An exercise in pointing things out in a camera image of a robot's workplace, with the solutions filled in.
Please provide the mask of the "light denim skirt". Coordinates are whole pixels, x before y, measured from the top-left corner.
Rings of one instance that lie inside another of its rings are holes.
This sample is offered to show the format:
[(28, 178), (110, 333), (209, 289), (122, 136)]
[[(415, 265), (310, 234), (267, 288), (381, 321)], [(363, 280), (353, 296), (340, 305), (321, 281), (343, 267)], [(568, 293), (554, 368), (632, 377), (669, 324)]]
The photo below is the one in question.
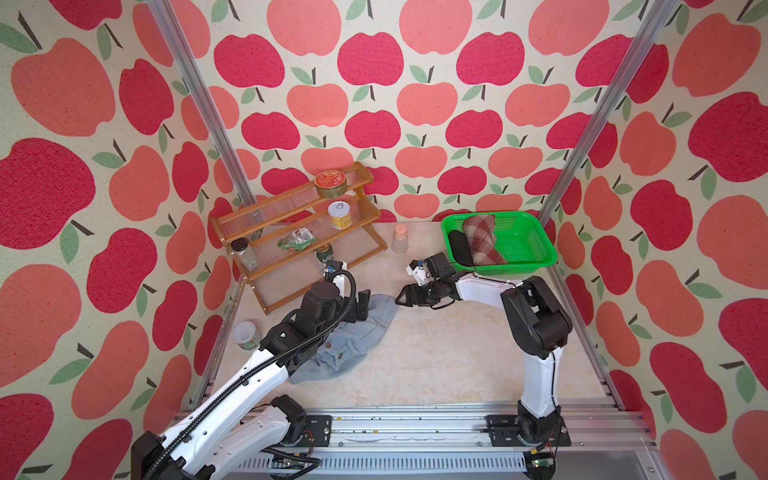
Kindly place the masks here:
[(372, 295), (367, 319), (343, 322), (317, 353), (289, 377), (289, 382), (296, 385), (332, 380), (350, 373), (380, 344), (397, 312), (393, 297)]

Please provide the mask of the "black skirt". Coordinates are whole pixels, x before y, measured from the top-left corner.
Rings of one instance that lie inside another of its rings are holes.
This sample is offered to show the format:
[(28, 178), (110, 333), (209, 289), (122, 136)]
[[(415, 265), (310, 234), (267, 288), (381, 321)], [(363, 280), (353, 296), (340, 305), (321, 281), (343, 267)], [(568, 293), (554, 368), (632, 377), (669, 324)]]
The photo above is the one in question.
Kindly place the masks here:
[(474, 267), (473, 255), (466, 234), (453, 230), (448, 234), (450, 250), (454, 261), (463, 267)]

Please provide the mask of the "red plaid skirt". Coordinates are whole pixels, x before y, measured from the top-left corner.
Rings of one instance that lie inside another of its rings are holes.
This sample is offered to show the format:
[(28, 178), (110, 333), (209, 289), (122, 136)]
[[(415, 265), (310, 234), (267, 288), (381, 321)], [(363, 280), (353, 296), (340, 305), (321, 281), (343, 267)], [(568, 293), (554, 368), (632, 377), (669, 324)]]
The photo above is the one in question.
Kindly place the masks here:
[(493, 215), (467, 217), (462, 224), (474, 266), (506, 265), (507, 260), (496, 248), (496, 219)]

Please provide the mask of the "green plastic basket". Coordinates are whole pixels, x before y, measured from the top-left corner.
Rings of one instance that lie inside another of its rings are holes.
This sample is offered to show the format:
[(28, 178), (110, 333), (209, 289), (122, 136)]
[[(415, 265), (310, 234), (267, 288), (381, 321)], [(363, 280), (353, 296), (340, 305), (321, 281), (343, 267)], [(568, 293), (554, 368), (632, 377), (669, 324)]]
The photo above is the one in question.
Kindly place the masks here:
[(463, 232), (464, 221), (478, 213), (448, 215), (441, 220), (447, 258), (457, 270), (475, 270), (483, 276), (521, 275), (548, 268), (557, 261), (557, 252), (539, 220), (526, 212), (488, 212), (495, 217), (494, 247), (506, 264), (469, 267), (459, 263), (449, 235)]

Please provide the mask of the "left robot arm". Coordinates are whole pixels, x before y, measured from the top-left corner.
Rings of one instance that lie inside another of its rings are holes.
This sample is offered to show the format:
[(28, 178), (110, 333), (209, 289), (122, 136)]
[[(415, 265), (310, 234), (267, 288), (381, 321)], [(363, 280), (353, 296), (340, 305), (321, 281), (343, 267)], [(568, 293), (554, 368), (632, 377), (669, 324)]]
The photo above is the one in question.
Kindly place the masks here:
[(299, 308), (272, 327), (249, 360), (210, 398), (161, 434), (147, 431), (131, 447), (133, 479), (222, 479), (251, 455), (294, 443), (306, 412), (287, 395), (248, 413), (323, 347), (342, 323), (362, 317), (356, 282), (338, 270), (314, 283)]

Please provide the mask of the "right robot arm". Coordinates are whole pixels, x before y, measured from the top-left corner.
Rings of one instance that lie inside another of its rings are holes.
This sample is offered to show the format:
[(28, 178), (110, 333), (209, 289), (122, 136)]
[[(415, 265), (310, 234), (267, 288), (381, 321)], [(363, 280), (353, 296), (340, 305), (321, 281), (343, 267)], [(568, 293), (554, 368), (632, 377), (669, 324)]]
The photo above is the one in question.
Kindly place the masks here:
[(563, 426), (556, 392), (560, 360), (573, 322), (548, 284), (539, 276), (505, 280), (457, 271), (443, 253), (414, 260), (406, 272), (415, 282), (402, 288), (396, 304), (446, 308), (457, 301), (502, 310), (524, 357), (524, 387), (516, 416), (517, 441), (538, 446)]

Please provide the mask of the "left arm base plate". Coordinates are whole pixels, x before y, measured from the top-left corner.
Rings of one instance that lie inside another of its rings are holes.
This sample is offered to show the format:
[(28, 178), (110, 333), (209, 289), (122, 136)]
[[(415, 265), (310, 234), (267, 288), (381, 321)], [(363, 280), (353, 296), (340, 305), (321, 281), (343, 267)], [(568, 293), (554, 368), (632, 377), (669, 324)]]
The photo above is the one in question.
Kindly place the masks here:
[(330, 415), (305, 415), (290, 425), (280, 445), (286, 448), (328, 447), (332, 420)]

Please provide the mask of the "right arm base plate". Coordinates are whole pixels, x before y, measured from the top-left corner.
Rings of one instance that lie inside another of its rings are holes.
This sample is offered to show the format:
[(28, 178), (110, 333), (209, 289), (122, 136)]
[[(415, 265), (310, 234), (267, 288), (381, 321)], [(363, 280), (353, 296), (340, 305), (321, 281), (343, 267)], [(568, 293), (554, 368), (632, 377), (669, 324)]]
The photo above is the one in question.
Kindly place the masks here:
[(487, 415), (487, 433), (493, 447), (541, 449), (572, 445), (569, 430), (558, 412), (535, 419), (528, 414)]

